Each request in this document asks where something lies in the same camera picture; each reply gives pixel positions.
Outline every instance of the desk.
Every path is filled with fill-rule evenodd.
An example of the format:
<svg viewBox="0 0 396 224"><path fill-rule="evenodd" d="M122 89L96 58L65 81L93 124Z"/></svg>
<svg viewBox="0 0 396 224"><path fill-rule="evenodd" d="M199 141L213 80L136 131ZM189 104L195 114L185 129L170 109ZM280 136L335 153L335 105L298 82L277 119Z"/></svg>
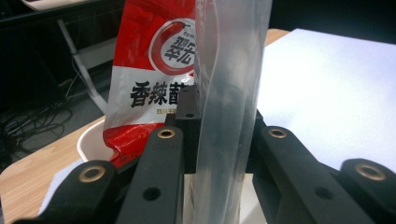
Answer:
<svg viewBox="0 0 396 224"><path fill-rule="evenodd" d="M269 30L266 44L287 33ZM79 159L77 141L81 134L102 119L104 117L13 163L0 175L0 195L6 224L21 217L37 215L53 176Z"/></svg>

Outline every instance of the white surface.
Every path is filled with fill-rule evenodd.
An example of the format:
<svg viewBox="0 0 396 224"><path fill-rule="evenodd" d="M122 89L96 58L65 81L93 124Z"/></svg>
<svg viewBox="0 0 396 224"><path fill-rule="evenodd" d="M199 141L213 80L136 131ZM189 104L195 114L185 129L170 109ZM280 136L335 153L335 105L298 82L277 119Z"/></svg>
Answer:
<svg viewBox="0 0 396 224"><path fill-rule="evenodd" d="M296 30L265 50L258 108L321 162L396 172L396 46Z"/></svg>
<svg viewBox="0 0 396 224"><path fill-rule="evenodd" d="M72 164L70 164L69 166L67 166L66 168L62 169L62 171L56 173L56 175L52 179L52 182L50 182L49 190L47 191L46 197L44 198L43 203L41 204L38 214L44 212L44 210L49 205L50 199L52 198L52 195L55 193L55 190L66 179L66 177L70 174L70 172L72 172L74 168L76 168L82 163L83 163L82 160L77 160Z"/></svg>
<svg viewBox="0 0 396 224"><path fill-rule="evenodd" d="M104 120L87 129L77 142L77 151L83 161L108 161L113 155L113 149L103 141Z"/></svg>
<svg viewBox="0 0 396 224"><path fill-rule="evenodd" d="M85 2L88 0L38 0L34 2L28 2L25 0L22 0L22 2L30 7L33 10L39 11L39 10L45 10L45 9L50 9L54 7L64 7L67 5L72 5L75 3L79 2Z"/></svg>

